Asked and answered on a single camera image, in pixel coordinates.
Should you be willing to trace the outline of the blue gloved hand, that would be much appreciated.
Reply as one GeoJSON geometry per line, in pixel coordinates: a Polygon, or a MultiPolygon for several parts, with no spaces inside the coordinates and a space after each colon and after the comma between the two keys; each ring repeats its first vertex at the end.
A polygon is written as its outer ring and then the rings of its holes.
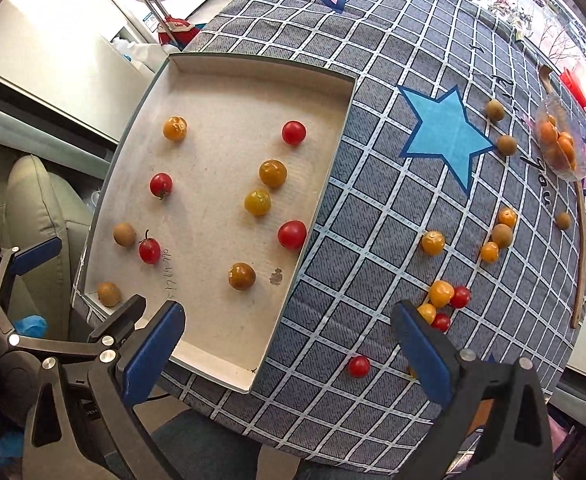
{"type": "Polygon", "coordinates": [[[13,322],[16,333],[30,338],[43,338],[48,331],[48,323],[41,315],[28,315],[13,322]]]}

